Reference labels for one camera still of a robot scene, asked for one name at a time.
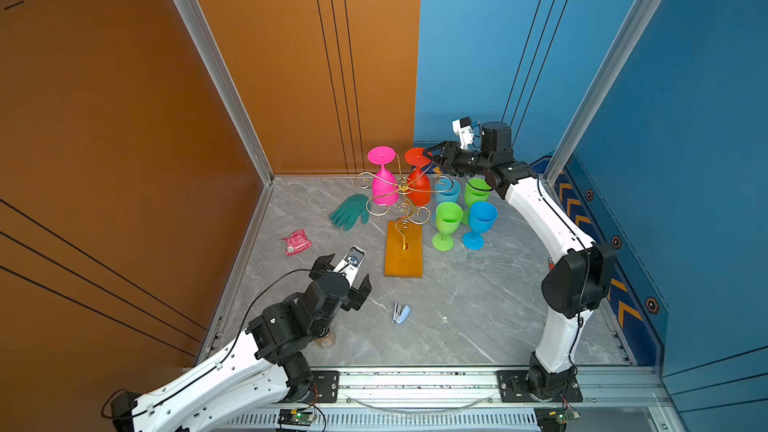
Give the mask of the light blue wine glass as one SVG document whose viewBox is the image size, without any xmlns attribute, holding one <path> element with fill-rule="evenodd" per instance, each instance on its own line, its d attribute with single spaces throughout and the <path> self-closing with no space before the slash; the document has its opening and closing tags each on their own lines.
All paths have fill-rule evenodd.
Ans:
<svg viewBox="0 0 768 432">
<path fill-rule="evenodd" d="M 460 182 L 448 176 L 440 176 L 434 184 L 435 200 L 438 204 L 444 202 L 456 203 L 461 191 Z"/>
</svg>

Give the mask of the red wine glass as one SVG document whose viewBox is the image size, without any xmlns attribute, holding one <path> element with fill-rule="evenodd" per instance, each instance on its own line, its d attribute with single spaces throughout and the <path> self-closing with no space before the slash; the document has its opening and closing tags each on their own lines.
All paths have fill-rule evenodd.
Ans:
<svg viewBox="0 0 768 432">
<path fill-rule="evenodd" d="M 409 189 L 407 196 L 416 206 L 426 206 L 431 200 L 431 183 L 427 175 L 431 161 L 424 156 L 424 149 L 421 147 L 409 149 L 404 157 L 405 161 L 413 167 L 407 178 Z"/>
</svg>

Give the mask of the green wine glass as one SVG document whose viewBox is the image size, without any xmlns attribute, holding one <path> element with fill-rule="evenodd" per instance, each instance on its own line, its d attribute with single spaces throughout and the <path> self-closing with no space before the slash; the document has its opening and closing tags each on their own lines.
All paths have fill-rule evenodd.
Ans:
<svg viewBox="0 0 768 432">
<path fill-rule="evenodd" d="M 454 246 L 452 234 L 461 225 L 462 208 L 455 202 L 442 202 L 435 210 L 437 233 L 432 238 L 433 246 L 441 252 L 449 251 Z"/>
<path fill-rule="evenodd" d="M 492 192 L 493 189 L 483 178 L 474 177 L 465 181 L 464 203 L 466 207 L 463 208 L 461 219 L 464 225 L 469 224 L 471 207 L 477 202 L 486 202 Z"/>
</svg>

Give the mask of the green wine glass front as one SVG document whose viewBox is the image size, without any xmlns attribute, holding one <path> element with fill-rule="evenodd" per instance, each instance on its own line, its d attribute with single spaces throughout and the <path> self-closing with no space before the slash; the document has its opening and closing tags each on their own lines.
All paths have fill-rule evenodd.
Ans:
<svg viewBox="0 0 768 432">
<path fill-rule="evenodd" d="M 454 246 L 452 234 L 461 225 L 462 208 L 455 202 L 442 202 L 435 210 L 437 233 L 432 238 L 433 246 L 441 252 L 449 251 Z"/>
</svg>

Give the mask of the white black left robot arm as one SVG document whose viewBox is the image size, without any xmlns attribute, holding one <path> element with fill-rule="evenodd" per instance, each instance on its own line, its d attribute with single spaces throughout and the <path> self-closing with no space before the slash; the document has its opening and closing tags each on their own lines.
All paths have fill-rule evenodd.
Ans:
<svg viewBox="0 0 768 432">
<path fill-rule="evenodd" d="M 352 247 L 319 257 L 310 284 L 246 319 L 239 334 L 177 379 L 145 394 L 117 391 L 101 414 L 118 431 L 211 431 L 253 408 L 310 397 L 314 374 L 303 351 L 329 334 L 341 310 L 361 308 L 372 290 L 355 280 L 364 261 Z"/>
</svg>

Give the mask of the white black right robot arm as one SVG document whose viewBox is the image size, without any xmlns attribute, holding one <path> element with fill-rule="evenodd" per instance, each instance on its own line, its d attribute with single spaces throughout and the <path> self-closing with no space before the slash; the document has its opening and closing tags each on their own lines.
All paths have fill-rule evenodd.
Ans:
<svg viewBox="0 0 768 432">
<path fill-rule="evenodd" d="M 586 323 L 610 291 L 616 252 L 581 230 L 536 172 L 515 159 L 509 125 L 486 122 L 475 127 L 464 117 L 453 128 L 457 140 L 426 148 L 425 157 L 451 176 L 483 175 L 485 189 L 497 192 L 521 214 L 553 262 L 541 283 L 548 305 L 542 339 L 525 377 L 508 386 L 534 401 L 572 400 L 578 393 L 574 353 Z"/>
</svg>

